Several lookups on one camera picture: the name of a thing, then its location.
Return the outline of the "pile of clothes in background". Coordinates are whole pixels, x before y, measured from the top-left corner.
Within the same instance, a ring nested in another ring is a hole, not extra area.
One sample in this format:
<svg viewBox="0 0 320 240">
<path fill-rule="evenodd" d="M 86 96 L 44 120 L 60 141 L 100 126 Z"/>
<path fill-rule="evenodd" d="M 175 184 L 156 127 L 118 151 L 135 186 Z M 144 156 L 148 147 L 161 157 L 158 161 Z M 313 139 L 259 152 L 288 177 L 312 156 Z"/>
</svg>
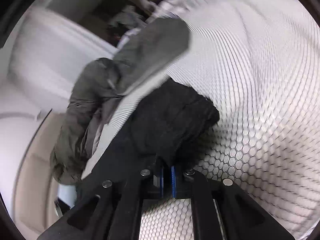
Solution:
<svg viewBox="0 0 320 240">
<path fill-rule="evenodd" d="M 116 48 L 121 49 L 130 37 L 137 35 L 147 24 L 157 18 L 178 18 L 189 10 L 181 0 L 162 0 L 159 3 L 150 0 L 139 0 L 142 7 L 150 16 L 142 16 L 136 8 L 127 5 L 116 14 L 108 23 L 108 29 L 114 33 L 117 40 Z"/>
</svg>

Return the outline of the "dark grey duvet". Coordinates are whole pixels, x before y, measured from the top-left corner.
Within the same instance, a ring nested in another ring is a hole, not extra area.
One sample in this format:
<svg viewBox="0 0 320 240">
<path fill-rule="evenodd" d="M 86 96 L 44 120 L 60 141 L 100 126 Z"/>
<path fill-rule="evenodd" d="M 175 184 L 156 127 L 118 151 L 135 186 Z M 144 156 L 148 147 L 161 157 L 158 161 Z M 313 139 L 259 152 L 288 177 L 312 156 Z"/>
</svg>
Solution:
<svg viewBox="0 0 320 240">
<path fill-rule="evenodd" d="M 50 169 L 62 185 L 75 185 L 91 154 L 95 115 L 112 116 L 122 97 L 162 70 L 189 46 L 188 25 L 180 18 L 157 18 L 132 35 L 112 59 L 85 66 L 69 99 L 60 134 L 50 154 Z"/>
</svg>

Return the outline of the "black pants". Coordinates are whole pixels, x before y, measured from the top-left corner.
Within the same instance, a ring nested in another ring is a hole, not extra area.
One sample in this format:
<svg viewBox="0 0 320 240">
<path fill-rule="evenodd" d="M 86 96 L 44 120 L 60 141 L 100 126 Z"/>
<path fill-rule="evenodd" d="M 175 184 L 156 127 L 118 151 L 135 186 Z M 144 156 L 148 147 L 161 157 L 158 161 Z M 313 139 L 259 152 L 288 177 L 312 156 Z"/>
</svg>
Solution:
<svg viewBox="0 0 320 240">
<path fill-rule="evenodd" d="M 106 180 L 124 187 L 157 162 L 181 171 L 196 158 L 198 138 L 219 121 L 213 102 L 193 88 L 168 79 L 144 97 L 99 161 L 76 187 L 77 201 Z"/>
</svg>

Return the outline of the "white honeycomb mattress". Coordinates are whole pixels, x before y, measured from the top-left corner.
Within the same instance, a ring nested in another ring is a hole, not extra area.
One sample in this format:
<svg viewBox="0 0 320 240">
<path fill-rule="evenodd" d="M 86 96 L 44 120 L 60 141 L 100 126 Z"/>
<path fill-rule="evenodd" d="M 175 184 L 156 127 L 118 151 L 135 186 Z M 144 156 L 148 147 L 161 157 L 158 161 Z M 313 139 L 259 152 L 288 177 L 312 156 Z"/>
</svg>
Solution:
<svg viewBox="0 0 320 240">
<path fill-rule="evenodd" d="M 233 180 L 306 239 L 319 222 L 319 26 L 298 0 L 224 0 L 183 19 L 189 50 L 125 97 L 83 176 L 140 100 L 172 78 L 220 113 L 196 169 Z"/>
</svg>

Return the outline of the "light blue pillow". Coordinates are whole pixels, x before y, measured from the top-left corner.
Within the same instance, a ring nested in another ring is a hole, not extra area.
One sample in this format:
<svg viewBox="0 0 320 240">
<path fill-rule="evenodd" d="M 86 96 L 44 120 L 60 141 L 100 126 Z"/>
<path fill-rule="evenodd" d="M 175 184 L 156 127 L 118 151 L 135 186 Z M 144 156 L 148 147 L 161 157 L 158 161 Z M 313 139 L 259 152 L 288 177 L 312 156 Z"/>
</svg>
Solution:
<svg viewBox="0 0 320 240">
<path fill-rule="evenodd" d="M 57 197 L 72 208 L 75 205 L 77 197 L 76 187 L 74 185 L 59 184 L 57 189 Z"/>
</svg>

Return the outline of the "beige upholstered headboard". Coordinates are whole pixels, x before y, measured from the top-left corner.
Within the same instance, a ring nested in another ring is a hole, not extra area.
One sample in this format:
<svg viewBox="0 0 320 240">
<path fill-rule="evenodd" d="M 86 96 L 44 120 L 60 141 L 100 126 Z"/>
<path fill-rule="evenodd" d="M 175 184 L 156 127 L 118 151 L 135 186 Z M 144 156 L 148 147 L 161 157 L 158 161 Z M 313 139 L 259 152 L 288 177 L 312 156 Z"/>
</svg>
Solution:
<svg viewBox="0 0 320 240">
<path fill-rule="evenodd" d="M 58 183 L 50 169 L 50 154 L 64 115 L 50 112 L 33 137 L 16 178 L 14 223 L 25 239 L 37 239 L 58 220 L 54 200 Z"/>
</svg>

